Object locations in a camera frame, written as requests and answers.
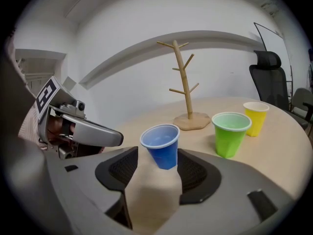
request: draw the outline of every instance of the table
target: table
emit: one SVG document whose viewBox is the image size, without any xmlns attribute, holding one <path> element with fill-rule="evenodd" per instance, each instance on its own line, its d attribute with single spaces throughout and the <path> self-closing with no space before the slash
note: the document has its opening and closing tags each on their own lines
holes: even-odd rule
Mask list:
<svg viewBox="0 0 313 235">
<path fill-rule="evenodd" d="M 244 113 L 243 103 L 258 101 L 242 97 L 193 99 L 194 112 L 210 117 L 220 112 Z M 287 113 L 269 105 L 263 129 L 258 137 L 245 136 L 237 154 L 231 158 L 248 164 L 288 192 L 292 198 L 301 196 L 311 175 L 313 151 L 301 126 Z M 138 168 L 126 187 L 126 201 L 134 231 L 152 234 L 176 211 L 181 195 L 177 167 L 162 170 L 157 167 L 139 138 L 146 129 L 186 113 L 184 101 L 162 106 L 118 126 L 124 135 L 121 147 L 138 146 Z M 179 148 L 216 155 L 214 125 L 204 129 L 180 131 Z M 107 147 L 106 151 L 116 147 Z"/>
</svg>

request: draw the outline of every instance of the wooden branch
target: wooden branch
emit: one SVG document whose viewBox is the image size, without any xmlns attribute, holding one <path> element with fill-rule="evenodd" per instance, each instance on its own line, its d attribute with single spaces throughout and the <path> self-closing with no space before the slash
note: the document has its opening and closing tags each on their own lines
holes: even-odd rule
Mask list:
<svg viewBox="0 0 313 235">
<path fill-rule="evenodd" d="M 170 89 L 170 91 L 172 91 L 172 92 L 177 92 L 177 93 L 180 93 L 180 94 L 186 94 L 185 92 L 181 92 L 181 91 L 178 91 L 178 90 L 174 90 L 174 89 Z"/>
<path fill-rule="evenodd" d="M 185 63 L 183 70 L 186 69 L 187 65 L 189 64 L 190 60 L 194 57 L 194 54 L 191 54 L 187 62 Z"/>
<path fill-rule="evenodd" d="M 189 43 L 185 43 L 185 44 L 183 44 L 183 45 L 178 46 L 178 48 L 184 47 L 184 46 L 186 46 L 186 45 L 188 45 L 188 44 L 189 44 Z"/>
<path fill-rule="evenodd" d="M 197 83 L 194 87 L 192 87 L 189 92 L 192 92 L 198 85 L 199 85 L 199 83 Z"/>
<path fill-rule="evenodd" d="M 173 41 L 173 46 L 174 46 L 174 52 L 175 52 L 175 56 L 176 56 L 179 71 L 180 71 L 182 86 L 183 86 L 184 92 L 185 92 L 185 100 L 186 100 L 186 106 L 187 106 L 188 119 L 193 119 L 193 112 L 192 112 L 191 98 L 190 98 L 190 93 L 189 93 L 188 80 L 187 80 L 187 76 L 186 76 L 186 71 L 183 69 L 184 62 L 182 60 L 180 49 L 178 47 L 176 40 Z"/>
<path fill-rule="evenodd" d="M 159 42 L 159 41 L 157 41 L 157 43 L 160 44 L 160 45 L 164 45 L 164 46 L 167 46 L 167 47 L 170 47 L 170 48 L 173 48 L 173 49 L 174 49 L 174 46 L 172 46 L 172 45 L 168 45 L 168 44 L 166 44 L 166 43 Z"/>
</svg>

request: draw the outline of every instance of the black office chair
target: black office chair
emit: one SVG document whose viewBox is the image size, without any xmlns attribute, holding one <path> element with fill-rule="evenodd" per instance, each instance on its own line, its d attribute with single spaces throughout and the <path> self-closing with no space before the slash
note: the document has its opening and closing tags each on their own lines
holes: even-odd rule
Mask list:
<svg viewBox="0 0 313 235">
<path fill-rule="evenodd" d="M 249 67 L 260 100 L 284 110 L 305 130 L 309 123 L 289 111 L 286 75 L 279 56 L 271 51 L 254 51 L 258 64 Z"/>
</svg>

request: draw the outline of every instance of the chair headrest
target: chair headrest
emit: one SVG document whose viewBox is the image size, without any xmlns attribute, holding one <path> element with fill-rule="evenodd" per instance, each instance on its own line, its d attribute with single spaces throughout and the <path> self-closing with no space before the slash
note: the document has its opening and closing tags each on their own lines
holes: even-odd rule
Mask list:
<svg viewBox="0 0 313 235">
<path fill-rule="evenodd" d="M 282 62 L 279 56 L 272 51 L 254 51 L 258 56 L 257 68 L 263 70 L 272 70 L 281 67 Z"/>
</svg>

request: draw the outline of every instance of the wooden base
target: wooden base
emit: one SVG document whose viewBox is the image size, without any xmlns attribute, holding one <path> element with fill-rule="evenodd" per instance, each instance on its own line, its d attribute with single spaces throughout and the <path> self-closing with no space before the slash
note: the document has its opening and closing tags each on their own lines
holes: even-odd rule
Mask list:
<svg viewBox="0 0 313 235">
<path fill-rule="evenodd" d="M 177 125 L 180 130 L 191 131 L 200 130 L 206 127 L 211 122 L 211 118 L 206 113 L 193 113 L 193 119 L 188 119 L 188 114 L 180 115 L 174 119 L 174 125 Z"/>
</svg>

